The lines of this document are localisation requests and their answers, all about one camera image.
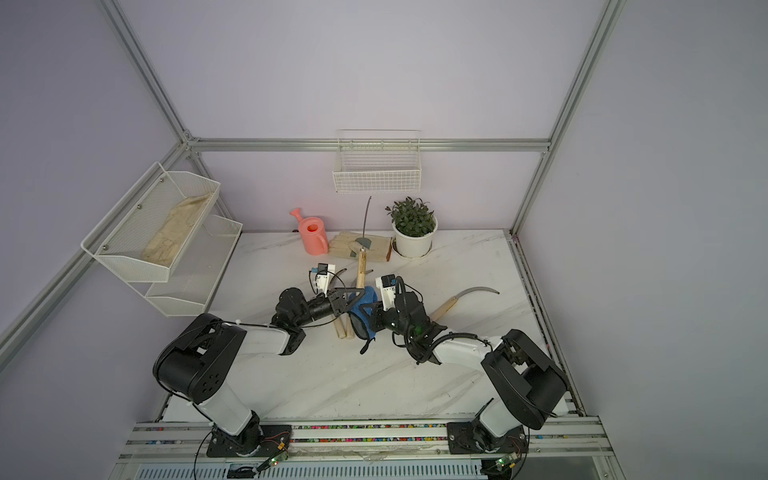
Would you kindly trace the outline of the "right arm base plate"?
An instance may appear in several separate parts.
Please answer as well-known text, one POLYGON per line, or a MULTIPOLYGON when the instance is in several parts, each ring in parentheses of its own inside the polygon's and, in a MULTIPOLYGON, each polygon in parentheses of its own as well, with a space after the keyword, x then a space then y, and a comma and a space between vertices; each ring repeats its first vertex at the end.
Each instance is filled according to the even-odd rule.
POLYGON ((527 453, 529 441, 522 425, 504 434, 493 434, 479 421, 446 424, 448 448, 451 454, 527 453))

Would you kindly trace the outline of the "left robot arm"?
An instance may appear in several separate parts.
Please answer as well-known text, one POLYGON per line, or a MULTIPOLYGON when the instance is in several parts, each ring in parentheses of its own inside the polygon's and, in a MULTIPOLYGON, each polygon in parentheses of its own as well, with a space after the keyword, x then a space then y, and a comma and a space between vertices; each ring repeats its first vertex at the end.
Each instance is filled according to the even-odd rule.
POLYGON ((153 377, 163 389, 192 403, 217 433, 240 444, 260 440, 264 434, 258 415, 227 383, 236 357, 293 354, 308 325, 351 311, 364 292, 336 288, 308 300, 300 289, 288 288, 280 294, 267 325, 236 324, 203 313, 159 354, 153 377))

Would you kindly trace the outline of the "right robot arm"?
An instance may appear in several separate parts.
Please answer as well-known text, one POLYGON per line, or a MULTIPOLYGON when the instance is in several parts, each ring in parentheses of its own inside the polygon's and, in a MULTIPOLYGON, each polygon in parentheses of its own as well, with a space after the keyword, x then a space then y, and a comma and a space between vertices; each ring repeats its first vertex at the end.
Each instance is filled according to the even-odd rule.
POLYGON ((483 337, 433 321, 413 292, 395 293, 362 308, 371 335, 388 330, 417 364, 458 365, 485 374, 494 396, 463 433, 478 449, 490 451, 511 433, 539 430, 568 390, 557 364, 523 331, 483 337))

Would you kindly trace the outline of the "blue microfibre rag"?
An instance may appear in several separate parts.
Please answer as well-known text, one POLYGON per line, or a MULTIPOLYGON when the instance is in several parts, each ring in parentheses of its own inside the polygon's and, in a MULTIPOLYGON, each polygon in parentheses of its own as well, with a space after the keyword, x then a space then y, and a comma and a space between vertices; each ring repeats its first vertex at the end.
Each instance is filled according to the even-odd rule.
POLYGON ((363 292, 357 294, 352 301, 352 307, 348 311, 350 324, 356 337, 364 342, 359 354, 364 355, 370 344, 376 338, 374 330, 374 310, 378 302, 375 289, 366 286, 363 292))

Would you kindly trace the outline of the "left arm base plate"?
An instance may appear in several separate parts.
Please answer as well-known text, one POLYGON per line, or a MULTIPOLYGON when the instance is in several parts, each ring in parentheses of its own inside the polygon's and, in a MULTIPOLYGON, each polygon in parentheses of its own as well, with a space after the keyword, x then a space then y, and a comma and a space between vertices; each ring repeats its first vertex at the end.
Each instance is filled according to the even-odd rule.
POLYGON ((206 450, 208 458, 274 457, 289 448, 293 429, 287 424, 247 426, 233 436, 215 427, 206 450))

